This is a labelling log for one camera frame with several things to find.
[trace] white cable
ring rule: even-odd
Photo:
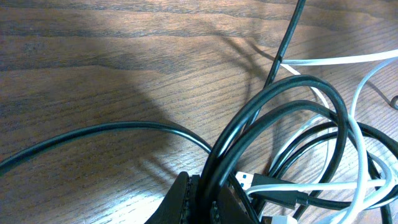
[[[370,154],[370,156],[377,164],[379,164],[379,166],[383,170],[383,173],[386,176],[386,179],[385,179],[385,183],[382,185],[382,187],[379,190],[373,192],[371,195],[366,197],[366,199],[364,200],[364,203],[361,205],[362,210],[370,207],[371,205],[374,205],[376,202],[383,199],[396,185],[396,180],[394,179],[391,168],[385,162],[383,162],[381,159],[379,159],[378,157],[376,157],[372,154]],[[331,216],[325,217],[324,219],[320,220],[317,223],[318,224],[336,223],[337,220],[340,220],[341,217],[346,212],[347,212],[347,208],[344,208]]]
[[[359,93],[361,92],[362,87],[365,85],[365,83],[366,83],[377,71],[379,71],[380,69],[384,68],[385,66],[389,65],[391,62],[393,62],[393,61],[395,61],[395,60],[397,60],[397,59],[398,59],[398,58],[392,58],[392,59],[389,59],[389,60],[386,60],[386,61],[380,63],[380,64],[377,65],[374,69],[372,69],[372,70],[361,80],[361,82],[359,83],[358,87],[356,88],[356,91],[355,91],[355,94],[354,94],[354,97],[353,97],[353,102],[351,103],[351,109],[350,109],[350,112],[349,112],[349,113],[350,113],[352,116],[354,116],[354,114],[355,114],[356,102],[358,101]]]
[[[384,179],[376,179],[368,181],[368,188],[380,187],[386,184]],[[357,182],[332,182],[332,183],[317,183],[317,184],[264,184],[250,187],[245,191],[246,195],[255,192],[264,191],[306,191],[306,190],[347,190],[356,189]]]
[[[288,71],[290,71],[291,73],[293,73],[293,75],[301,75],[300,72],[296,71],[296,69],[292,68],[289,65],[280,65],[284,68],[286,68]],[[325,99],[325,97],[322,95],[321,91],[319,91],[319,89],[315,88],[315,87],[311,87],[311,89],[315,92],[315,94],[319,97],[319,99],[321,100],[321,102],[323,103],[323,105],[329,109],[329,104],[327,102],[327,100]]]
[[[313,118],[309,119],[306,123],[304,123],[296,133],[290,139],[279,149],[279,151],[276,153],[274,160],[272,160],[270,169],[272,169],[275,166],[276,161],[279,159],[280,155],[287,149],[287,147],[296,139],[301,133],[303,133],[309,126],[315,124],[317,121],[321,120],[322,116],[321,115],[316,115]],[[277,169],[286,161],[286,159],[283,159],[282,162],[279,164]]]
[[[337,58],[320,58],[307,60],[283,60],[282,65],[339,65],[346,63],[373,62],[398,57],[398,49],[368,55],[357,55]]]
[[[351,223],[361,211],[361,206],[366,195],[366,184],[368,181],[368,158],[366,157],[365,141],[363,139],[361,129],[351,115],[348,115],[348,122],[353,130],[356,149],[358,151],[358,179],[354,199],[339,223]]]
[[[351,205],[344,210],[343,212],[338,212],[338,216],[342,216],[344,214],[343,218],[339,221],[339,223],[351,223],[357,214],[363,209],[363,203],[364,203],[364,196],[366,195],[366,181],[368,179],[368,176],[366,175],[367,170],[368,170],[368,158],[366,157],[366,150],[364,147],[364,139],[362,136],[362,132],[357,124],[357,122],[354,119],[355,115],[355,107],[356,103],[358,101],[358,96],[359,93],[366,83],[366,81],[371,78],[378,70],[381,68],[385,67],[386,65],[390,64],[393,62],[396,58],[392,58],[390,60],[386,60],[385,62],[380,63],[376,68],[372,69],[359,83],[353,97],[353,101],[351,102],[351,109],[349,112],[348,116],[348,121],[349,125],[351,126],[351,129],[353,130],[354,136],[355,136],[355,141],[357,145],[357,150],[358,150],[358,187],[355,190],[354,194],[354,199]],[[373,195],[373,198],[379,198],[378,195],[381,194],[383,195],[385,193],[383,191],[378,190],[378,194]]]

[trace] black cable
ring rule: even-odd
[[[364,136],[366,137],[371,137],[369,136],[367,133],[363,133]],[[306,152],[309,151],[309,149],[315,147],[318,144],[321,144],[323,142],[329,141],[331,139],[334,139],[337,137],[337,132],[334,133],[328,133],[325,135],[322,135],[316,139],[313,139],[312,141],[306,143],[304,146],[302,146],[300,149],[298,149],[295,153],[292,154],[292,156],[290,156],[278,169],[278,171],[275,174],[275,177],[278,179],[281,179],[282,176],[287,172],[287,170],[289,169],[289,167],[291,167],[293,165],[293,163],[299,159],[302,155],[304,155]],[[348,131],[348,137],[350,139],[350,141],[353,143],[354,147],[356,148],[356,143],[354,140],[354,135],[352,133],[351,130]],[[372,179],[380,179],[380,175],[377,172],[376,166],[373,163],[372,157],[368,154],[368,172],[371,176]],[[308,201],[306,202],[309,205],[317,205],[316,202],[319,202],[320,200],[318,200],[319,198],[316,197],[309,197]],[[348,207],[351,204],[351,202],[348,202],[347,204],[345,204],[345,207]],[[367,208],[365,210],[368,209],[374,209],[377,208],[377,203],[375,205],[373,205],[373,208]],[[383,224],[390,224],[392,223],[392,219],[391,219],[391,209],[389,205],[384,205],[380,208],[381,211],[381,218],[382,218],[382,223]]]
[[[78,140],[80,138],[90,137],[96,134],[105,133],[107,131],[117,131],[117,130],[130,130],[130,129],[151,129],[155,131],[163,131],[166,133],[172,133],[179,135],[185,139],[188,139],[192,143],[201,147],[208,154],[211,151],[211,146],[199,137],[197,134],[193,133],[187,128],[177,125],[162,124],[152,121],[121,121],[115,123],[106,123],[96,126],[91,126],[88,128],[81,128],[74,131],[70,131],[54,138],[48,139],[46,141],[40,142],[32,147],[22,150],[14,154],[13,156],[0,162],[0,176],[4,175],[11,169],[21,165],[23,162],[27,162],[29,159],[38,156],[40,153],[46,152],[48,150],[54,149],[56,146],[65,144],[70,141]],[[246,197],[242,187],[239,185],[238,180],[236,180],[234,175],[229,176],[229,181],[235,188],[237,195],[241,199],[249,217],[254,221],[254,223],[259,223],[256,212],[250,204],[250,201]]]
[[[256,211],[254,211],[253,207],[250,204],[250,201],[248,199],[248,196],[246,196],[246,193],[241,187],[241,184],[239,181],[236,179],[235,175],[233,172],[231,172],[228,176],[228,180],[231,183],[232,187],[234,187],[236,194],[238,197],[241,199],[244,208],[246,209],[249,217],[251,220],[255,221],[256,223],[260,224],[260,221],[257,217]]]
[[[244,126],[249,117],[253,113],[255,113],[260,107],[266,104],[270,99],[285,90],[298,86],[312,86],[323,91],[331,99],[334,107],[338,112],[339,127],[341,128],[341,136],[339,139],[341,139],[341,141],[339,141],[336,145],[336,148],[338,149],[333,154],[333,160],[335,161],[335,163],[331,163],[330,166],[327,168],[325,172],[325,178],[322,181],[329,181],[331,177],[333,177],[343,155],[343,149],[347,137],[346,127],[348,115],[346,112],[346,106],[344,104],[344,101],[342,100],[338,92],[329,83],[319,78],[309,75],[296,75],[292,77],[287,77],[269,85],[267,88],[261,90],[250,101],[248,101],[220,134],[215,145],[213,146],[209,158],[206,161],[201,179],[199,181],[197,202],[199,202],[199,206],[203,210],[208,210],[212,201],[214,201],[214,199],[216,198],[215,196],[218,195],[218,192],[221,188],[221,186],[219,185],[220,183],[223,183],[223,181],[220,179],[221,176],[215,177],[213,172],[218,167],[218,164],[220,164],[220,161],[224,160],[220,158],[220,156],[224,154],[225,150],[233,141],[235,135],[240,132],[241,128]],[[213,184],[217,183],[217,186],[214,185],[214,188],[209,187],[211,180],[213,181]]]
[[[359,127],[362,130],[362,133],[365,137],[370,137],[370,138],[374,138],[377,139],[378,141],[380,141],[383,145],[385,145],[388,150],[390,150],[395,157],[397,157],[398,155],[398,142],[396,142],[395,140],[391,139],[390,137],[388,137],[387,135],[385,135],[384,133],[382,133],[381,131],[377,130],[376,128],[373,128],[371,126],[368,126],[366,124],[362,124],[362,123],[358,123]],[[333,122],[328,122],[328,123],[323,123],[323,124],[319,124],[317,126],[312,127],[311,129],[305,131],[304,133],[302,133],[299,137],[297,137],[297,142],[302,142],[304,140],[306,140],[307,138],[309,138],[311,135],[316,134],[317,132],[326,130],[328,128],[334,128],[336,125]],[[334,135],[335,138],[335,134],[336,133],[330,133],[330,134],[326,134],[323,136],[320,136],[317,139],[314,139],[312,141],[310,141],[309,143],[307,143],[306,145],[304,145],[302,148],[300,148],[297,152],[295,152],[294,154],[292,154],[285,162],[282,166],[280,166],[280,170],[285,170],[286,168],[289,168],[293,162],[295,160],[298,159],[299,156],[302,155],[302,151],[306,150],[307,147],[309,147],[312,144],[316,144],[318,141],[322,142],[322,141],[326,141],[327,139],[330,139],[332,135]],[[351,132],[351,130],[349,129],[348,132],[348,137],[351,139],[351,142],[354,144],[355,146],[355,141],[354,141],[354,137],[353,134]],[[289,148],[289,150],[293,151],[295,149],[295,147],[297,147],[297,143],[293,143],[292,145],[295,145],[293,148]],[[369,174],[371,176],[375,176],[375,177],[379,177],[379,174],[377,173],[377,169],[375,168],[372,159],[368,156],[368,165],[369,165]],[[281,174],[283,175],[283,173],[285,171],[277,171],[276,172],[276,176],[274,177],[278,177],[281,178]],[[374,208],[379,208],[382,207],[383,205],[386,205],[388,203],[391,203],[392,201],[396,200],[398,198],[398,187],[395,186],[393,188],[393,190],[386,196],[384,197],[384,199],[382,199],[380,202],[372,205],[371,207],[367,208],[367,209],[374,209]],[[329,201],[329,200],[324,200],[324,199],[320,199],[320,198],[315,198],[315,197],[310,197],[308,200],[308,204],[310,205],[314,205],[317,207],[321,207],[321,208],[327,208],[327,209],[334,209],[334,210],[341,210],[342,208],[346,208],[350,205],[350,202],[334,202],[334,201]],[[382,209],[382,217],[383,220],[385,220],[386,217],[386,211],[384,211],[384,209]]]
[[[305,0],[297,1],[296,8],[294,9],[292,18],[289,22],[289,25],[287,27],[284,38],[282,39],[282,42],[279,45],[278,52],[276,53],[275,59],[272,63],[271,69],[269,70],[267,80],[266,80],[263,88],[269,86],[275,80],[275,77],[279,70],[280,64],[282,63],[283,57],[285,56],[287,46],[289,45],[290,40],[293,37],[294,30],[296,29],[297,24],[299,23],[299,19],[300,19],[301,13],[303,12],[304,5],[305,5]],[[245,129],[247,129],[250,125],[252,125],[252,123],[255,122],[255,120],[257,119],[257,117],[260,113],[260,110],[261,109],[258,109],[249,118],[248,122],[246,123],[246,125],[244,127]]]
[[[226,153],[224,159],[214,171],[211,182],[209,185],[207,185],[207,188],[205,190],[204,197],[214,198],[218,195],[220,188],[225,183],[228,174],[232,171],[242,153],[246,150],[250,143],[252,143],[253,140],[255,140],[255,138],[263,132],[263,130],[268,128],[271,124],[276,122],[281,117],[297,110],[310,110],[322,114],[323,116],[329,116],[333,113],[324,106],[321,106],[312,101],[297,100],[278,106],[277,108],[263,115],[247,131],[242,133],[239,139],[231,146],[231,149]],[[346,119],[344,119],[346,117],[344,117],[344,115],[342,114],[344,114],[344,112],[339,113],[338,115],[339,117],[343,117],[343,119],[338,119],[338,143],[336,144],[336,148],[333,153],[332,162],[329,164],[328,169],[326,170],[330,173],[330,167],[332,167],[332,169],[334,169],[332,171],[332,174],[334,174],[335,168],[337,168],[338,163],[340,162],[341,158],[336,155],[340,155],[343,153],[343,148],[347,135],[347,122]],[[328,177],[327,179],[323,177],[321,181],[328,181],[328,179],[331,177],[333,177],[333,175],[330,175],[330,177]]]

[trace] table surface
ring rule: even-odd
[[[0,159],[77,128],[125,120],[174,122],[210,144],[263,86],[294,11],[294,0],[125,1],[10,0],[0,3]],[[371,54],[398,48],[398,2],[308,0],[285,58]],[[297,67],[330,82],[351,103],[375,63]],[[398,140],[395,63],[372,77],[358,101],[358,121]],[[280,69],[276,80],[291,74]],[[263,113],[296,99],[294,88]],[[243,154],[238,170],[265,172],[275,152],[313,113],[284,117]],[[390,164],[392,154],[366,139]],[[318,175],[325,145],[284,177]],[[179,172],[199,174],[206,153],[155,131],[119,131],[64,144],[1,177],[0,223],[143,223]],[[356,151],[347,144],[333,181],[356,180]],[[351,200],[352,190],[322,198]],[[292,214],[276,205],[266,215]],[[331,211],[310,207],[312,223]],[[398,222],[398,204],[392,204]],[[380,223],[379,210],[358,223]]]

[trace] white usb connector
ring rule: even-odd
[[[238,180],[243,190],[247,190],[251,187],[251,182],[253,181],[252,174],[238,171],[235,177]]]

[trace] cable bundle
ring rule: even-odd
[[[20,163],[37,156],[41,152],[45,152],[48,149],[52,149],[55,146],[68,141],[117,129],[151,129],[179,135],[195,143],[210,154],[203,168],[197,191],[198,207],[203,211],[209,210],[212,202],[219,194],[221,187],[227,180],[229,180],[229,183],[234,187],[236,193],[241,199],[248,215],[255,223],[259,223],[258,216],[261,216],[262,214],[265,200],[262,200],[261,198],[253,198],[252,202],[250,202],[248,196],[254,192],[273,190],[313,190],[305,203],[303,203],[295,212],[294,218],[296,219],[299,219],[302,216],[309,205],[313,205],[321,208],[339,210],[339,212],[336,212],[332,216],[320,220],[320,223],[351,223],[360,211],[374,208],[381,208],[383,223],[392,223],[391,211],[388,203],[391,203],[398,197],[398,187],[396,186],[395,181],[396,178],[389,166],[387,166],[378,157],[366,151],[363,138],[367,137],[377,139],[383,143],[383,145],[385,145],[397,159],[398,142],[373,127],[356,122],[354,119],[354,112],[359,92],[363,85],[378,70],[392,63],[396,59],[392,57],[398,57],[398,50],[373,55],[344,58],[283,60],[287,46],[293,36],[295,27],[303,11],[304,4],[305,1],[303,0],[299,0],[297,3],[292,20],[289,23],[284,38],[282,39],[282,43],[278,49],[275,60],[273,61],[263,90],[249,100],[239,110],[227,127],[224,128],[213,147],[195,133],[177,125],[149,121],[108,123],[71,131],[24,149],[23,151],[0,162],[0,175],[3,175],[12,168],[18,166]],[[301,75],[298,71],[289,66],[356,63],[382,59],[389,60],[379,64],[358,85],[349,114],[342,97],[333,88],[333,86],[319,78],[310,75]],[[292,72],[294,76],[274,82],[280,66]],[[257,118],[261,107],[269,100],[285,90],[299,86],[309,86],[319,96],[323,106],[312,101],[296,100],[278,106],[260,118]],[[321,94],[321,91],[329,97],[335,111],[329,109],[329,105],[326,102],[325,97]],[[309,110],[318,115],[307,121],[287,141],[287,143],[282,146],[272,161],[268,175],[270,177],[281,179],[289,167],[291,167],[298,158],[308,152],[311,148],[325,141],[336,139],[336,146],[333,150],[329,148],[329,145],[327,147],[327,156],[320,176],[313,180],[312,184],[257,185],[255,187],[251,187],[245,192],[233,175],[233,169],[239,158],[250,143],[252,143],[265,129],[283,116],[298,110]],[[307,129],[322,117],[329,119],[330,122],[319,124]],[[330,132],[329,129],[331,128],[337,128],[337,131]],[[300,143],[323,131],[327,131],[327,133],[309,141],[296,150]],[[342,159],[347,138],[358,150],[359,169],[357,182],[329,183]],[[383,179],[381,179],[374,162],[382,168]],[[375,187],[376,191],[371,195],[366,196],[366,189],[369,187]],[[334,189],[355,189],[354,200],[352,202],[335,202],[317,198],[321,190]]]

